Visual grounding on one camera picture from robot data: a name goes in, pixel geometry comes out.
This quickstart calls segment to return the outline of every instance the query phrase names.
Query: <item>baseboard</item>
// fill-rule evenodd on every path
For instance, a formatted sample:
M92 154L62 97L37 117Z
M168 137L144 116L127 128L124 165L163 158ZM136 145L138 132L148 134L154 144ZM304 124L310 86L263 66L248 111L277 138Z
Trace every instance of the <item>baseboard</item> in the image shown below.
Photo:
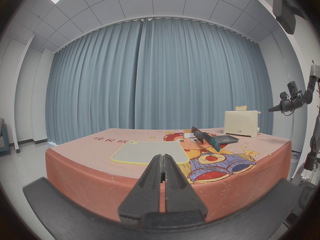
M26 139L26 140L22 140L22 141L18 141L18 145L20 144L25 144L25 143L28 143L28 142L33 142L34 144L40 144L40 143L43 143L43 142L47 142L48 140L45 138L45 139L41 139L41 140L37 140L37 141L34 141L32 138L31 139ZM14 143L10 143L9 144L10 147L13 147L14 146Z
M47 139L47 138L45 138L45 139L41 139L41 140L37 140L37 141L34 141L34 140L32 140L32 141L34 142L34 144L40 144L40 143L47 142L47 141L48 141L48 139Z
M33 142L33 139L26 139L26 140L18 141L18 145L25 144L25 143L28 143L28 142Z

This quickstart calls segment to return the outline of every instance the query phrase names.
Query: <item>white toaster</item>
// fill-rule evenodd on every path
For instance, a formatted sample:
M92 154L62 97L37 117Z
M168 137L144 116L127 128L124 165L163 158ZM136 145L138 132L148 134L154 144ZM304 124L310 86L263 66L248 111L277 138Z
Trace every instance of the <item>white toaster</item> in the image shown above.
M223 134L237 134L256 138L259 132L257 110L225 111Z

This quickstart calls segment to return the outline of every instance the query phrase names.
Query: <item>star print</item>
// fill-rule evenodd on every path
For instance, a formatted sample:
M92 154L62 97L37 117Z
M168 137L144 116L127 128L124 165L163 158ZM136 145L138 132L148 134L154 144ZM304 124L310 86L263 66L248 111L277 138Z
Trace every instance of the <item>star print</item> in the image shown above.
M258 155L259 153L255 152L254 150L244 150L246 155L252 156L252 157L256 157L256 155Z

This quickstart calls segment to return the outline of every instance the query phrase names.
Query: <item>teal knife handle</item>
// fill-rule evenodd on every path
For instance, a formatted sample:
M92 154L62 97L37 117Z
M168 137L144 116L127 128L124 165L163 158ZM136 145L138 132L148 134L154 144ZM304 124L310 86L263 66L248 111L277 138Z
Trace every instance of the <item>teal knife handle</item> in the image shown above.
M202 133L203 138L211 145L214 147L214 149L219 152L220 151L220 144L218 142L216 142L216 140L210 136L209 134L207 134L206 132Z

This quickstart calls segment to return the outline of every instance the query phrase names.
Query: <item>orange tablecloth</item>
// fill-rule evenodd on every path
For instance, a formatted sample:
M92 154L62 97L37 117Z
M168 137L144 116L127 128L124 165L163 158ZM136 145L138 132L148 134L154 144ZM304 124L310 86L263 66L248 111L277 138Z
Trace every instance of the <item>orange tablecloth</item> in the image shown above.
M222 128L203 129L223 135ZM236 136L237 143L220 152L206 142L184 139L190 130L108 129L49 148L48 180L63 194L86 209L119 221L117 209L137 182L146 165L111 161L127 141L178 141L190 162L180 168L208 207L206 221L224 217L248 205L280 178L287 178L291 141L267 134L257 138ZM161 186L164 211L164 186Z

